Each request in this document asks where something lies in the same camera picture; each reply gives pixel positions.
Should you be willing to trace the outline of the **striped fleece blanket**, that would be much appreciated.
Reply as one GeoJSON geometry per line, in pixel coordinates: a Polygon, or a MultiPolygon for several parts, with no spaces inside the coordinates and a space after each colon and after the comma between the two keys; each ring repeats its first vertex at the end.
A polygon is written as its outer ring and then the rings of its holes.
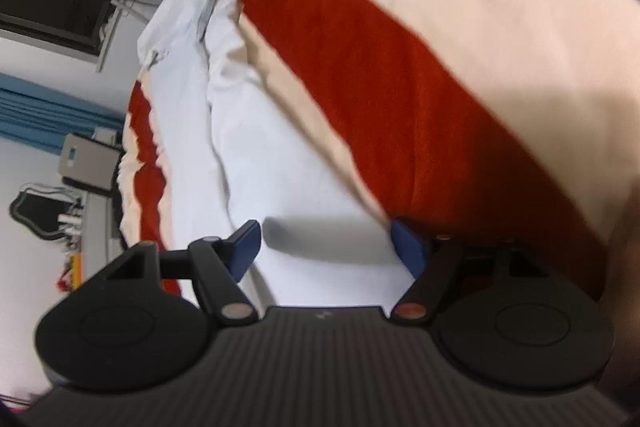
{"type": "MultiPolygon", "coordinates": [[[[390,235],[519,239],[591,297],[639,176],[639,0],[239,0],[250,65],[390,235]]],[[[117,183],[171,248],[143,67],[117,183]]]]}

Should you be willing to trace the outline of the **left blue curtain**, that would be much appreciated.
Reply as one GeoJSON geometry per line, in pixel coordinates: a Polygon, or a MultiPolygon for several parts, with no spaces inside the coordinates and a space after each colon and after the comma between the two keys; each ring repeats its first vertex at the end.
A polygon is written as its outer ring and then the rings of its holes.
{"type": "Polygon", "coordinates": [[[55,155],[68,134],[92,138],[96,128],[121,132],[125,122],[114,110],[4,74],[0,103],[2,138],[55,155]]]}

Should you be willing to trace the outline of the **orange tray with items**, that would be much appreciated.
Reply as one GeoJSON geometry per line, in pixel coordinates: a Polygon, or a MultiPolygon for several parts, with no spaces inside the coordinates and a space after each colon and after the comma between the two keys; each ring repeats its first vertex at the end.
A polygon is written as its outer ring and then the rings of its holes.
{"type": "Polygon", "coordinates": [[[82,254],[69,253],[63,265],[63,271],[55,285],[63,294],[71,293],[82,284],[82,254]]]}

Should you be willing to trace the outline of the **white shirt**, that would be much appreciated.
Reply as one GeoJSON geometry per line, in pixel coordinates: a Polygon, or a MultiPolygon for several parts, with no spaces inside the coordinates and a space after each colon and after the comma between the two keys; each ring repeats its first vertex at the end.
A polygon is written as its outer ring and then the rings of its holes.
{"type": "Polygon", "coordinates": [[[390,310],[412,278],[385,225],[265,88],[239,0],[163,0],[138,42],[166,158],[170,247],[255,220],[241,288],[271,306],[390,310]]]}

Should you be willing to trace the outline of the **black framed mirror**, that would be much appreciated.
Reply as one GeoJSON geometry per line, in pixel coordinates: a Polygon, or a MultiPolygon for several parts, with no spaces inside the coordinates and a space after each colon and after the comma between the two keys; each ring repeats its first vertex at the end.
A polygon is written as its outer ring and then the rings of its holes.
{"type": "Polygon", "coordinates": [[[78,196],[22,188],[9,205],[9,215],[38,239],[55,242],[65,236],[65,225],[58,216],[69,215],[79,203],[78,196]]]}

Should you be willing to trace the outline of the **white dresser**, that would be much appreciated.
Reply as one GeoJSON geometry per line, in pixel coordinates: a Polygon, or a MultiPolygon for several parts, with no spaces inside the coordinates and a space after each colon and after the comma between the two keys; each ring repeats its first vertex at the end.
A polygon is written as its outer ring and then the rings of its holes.
{"type": "Polygon", "coordinates": [[[113,199],[85,194],[80,238],[82,280],[88,281],[122,253],[113,199]]]}

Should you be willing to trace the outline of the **black white chair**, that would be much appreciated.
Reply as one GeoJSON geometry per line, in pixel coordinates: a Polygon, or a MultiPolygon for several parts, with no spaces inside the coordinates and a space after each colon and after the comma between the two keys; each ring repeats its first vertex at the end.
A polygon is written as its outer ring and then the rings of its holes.
{"type": "Polygon", "coordinates": [[[58,173],[64,184],[108,197],[122,156],[117,147],[79,134],[65,137],[58,173]]]}

